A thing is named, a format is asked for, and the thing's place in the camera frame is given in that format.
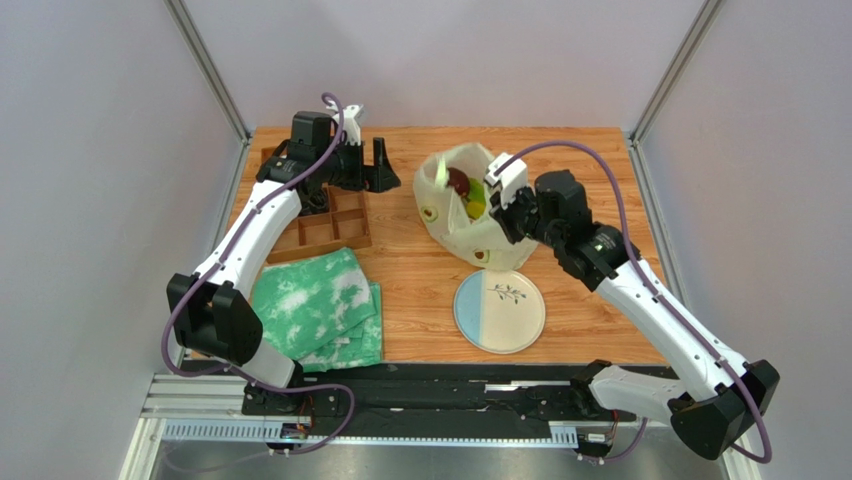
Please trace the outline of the avocado print plastic bag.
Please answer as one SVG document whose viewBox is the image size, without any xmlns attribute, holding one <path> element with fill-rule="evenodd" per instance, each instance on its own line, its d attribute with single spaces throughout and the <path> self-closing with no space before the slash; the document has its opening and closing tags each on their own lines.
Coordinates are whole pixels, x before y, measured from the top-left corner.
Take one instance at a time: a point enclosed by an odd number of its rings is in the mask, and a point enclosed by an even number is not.
<svg viewBox="0 0 852 480">
<path fill-rule="evenodd" d="M 522 240 L 510 244 L 498 223 L 485 213 L 471 221 L 465 211 L 466 198 L 442 181 L 449 167 L 483 178 L 494 155 L 480 143 L 458 145 L 430 155 L 413 177 L 413 193 L 420 218 L 430 236 L 448 252 L 477 268 L 516 270 L 533 254 L 538 244 Z"/>
</svg>

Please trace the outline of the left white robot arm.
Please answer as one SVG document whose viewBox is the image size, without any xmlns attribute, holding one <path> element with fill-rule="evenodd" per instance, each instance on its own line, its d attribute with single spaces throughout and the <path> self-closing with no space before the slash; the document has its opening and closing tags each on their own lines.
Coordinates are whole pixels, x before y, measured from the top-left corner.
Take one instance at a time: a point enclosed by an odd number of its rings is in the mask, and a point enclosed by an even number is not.
<svg viewBox="0 0 852 480">
<path fill-rule="evenodd" d="M 193 274 L 177 273 L 168 282 L 163 348 L 174 338 L 267 390 L 293 390 L 302 368 L 264 340 L 248 297 L 273 246 L 316 192 L 400 187 L 383 138 L 374 138 L 373 162 L 366 163 L 363 116 L 360 104 L 294 115 L 289 138 L 261 164 L 247 204 L 214 252 Z"/>
</svg>

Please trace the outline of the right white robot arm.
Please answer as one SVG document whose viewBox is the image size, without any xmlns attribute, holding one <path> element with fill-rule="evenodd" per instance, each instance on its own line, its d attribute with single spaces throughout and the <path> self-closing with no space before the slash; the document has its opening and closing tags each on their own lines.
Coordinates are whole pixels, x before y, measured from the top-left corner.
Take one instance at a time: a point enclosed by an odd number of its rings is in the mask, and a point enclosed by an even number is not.
<svg viewBox="0 0 852 480">
<path fill-rule="evenodd" d="M 596 360 L 577 377 L 583 407 L 621 410 L 670 425 L 694 453 L 718 459 L 762 417 L 780 381 L 766 360 L 747 361 L 712 335 L 614 226 L 597 222 L 568 170 L 530 184 L 524 173 L 489 173 L 489 215 L 510 243 L 535 240 L 560 267 L 624 314 L 663 354 L 675 380 Z"/>
</svg>

